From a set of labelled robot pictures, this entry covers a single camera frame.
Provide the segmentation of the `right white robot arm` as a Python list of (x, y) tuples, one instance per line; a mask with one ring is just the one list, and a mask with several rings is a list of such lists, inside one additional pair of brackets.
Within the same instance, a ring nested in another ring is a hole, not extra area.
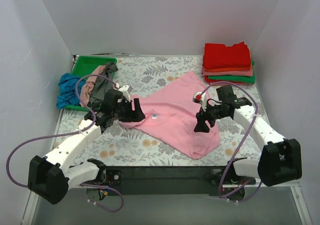
[(221, 179), (236, 180), (240, 177), (259, 179), (264, 185), (274, 185), (298, 180), (302, 177), (300, 143), (275, 131), (263, 118), (252, 98), (237, 97), (232, 86), (216, 89), (218, 101), (210, 104), (205, 91), (197, 92), (193, 102), (200, 104), (196, 114), (194, 132), (208, 133), (217, 120), (231, 118), (245, 129), (261, 151), (259, 160), (232, 158)]

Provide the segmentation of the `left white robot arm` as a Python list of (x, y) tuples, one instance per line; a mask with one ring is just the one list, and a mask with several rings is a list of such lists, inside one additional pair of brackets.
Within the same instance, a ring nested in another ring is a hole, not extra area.
[(145, 119), (139, 99), (130, 99), (131, 89), (124, 85), (108, 90), (100, 107), (84, 116), (75, 134), (44, 157), (36, 155), (29, 164), (28, 189), (55, 205), (73, 187), (85, 182), (106, 183), (107, 167), (103, 162), (90, 158), (79, 165), (72, 164), (114, 121), (130, 123)]

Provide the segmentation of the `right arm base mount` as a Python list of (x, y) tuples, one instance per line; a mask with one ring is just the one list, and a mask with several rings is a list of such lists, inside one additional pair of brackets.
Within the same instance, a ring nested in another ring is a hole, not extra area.
[[(223, 169), (211, 169), (204, 175), (204, 178), (213, 186), (218, 186), (220, 180), (222, 178), (224, 170)], [(221, 193), (223, 195), (228, 194), (236, 190), (231, 196), (228, 196), (227, 199), (231, 200), (232, 202), (239, 202), (245, 198), (245, 188), (238, 189), (242, 184), (250, 181), (249, 185), (255, 185), (256, 179), (250, 178), (247, 176), (238, 176), (233, 174), (231, 171), (225, 176), (223, 185), (231, 185), (231, 188), (222, 188)]]

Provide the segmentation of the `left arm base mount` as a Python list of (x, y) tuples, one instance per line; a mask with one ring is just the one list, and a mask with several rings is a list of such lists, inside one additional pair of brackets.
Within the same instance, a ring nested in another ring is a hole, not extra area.
[(117, 196), (110, 188), (120, 190), (123, 172), (120, 169), (107, 169), (100, 173), (100, 177), (95, 180), (85, 181), (89, 184), (86, 189), (86, 195), (89, 199), (103, 201), (107, 197)]

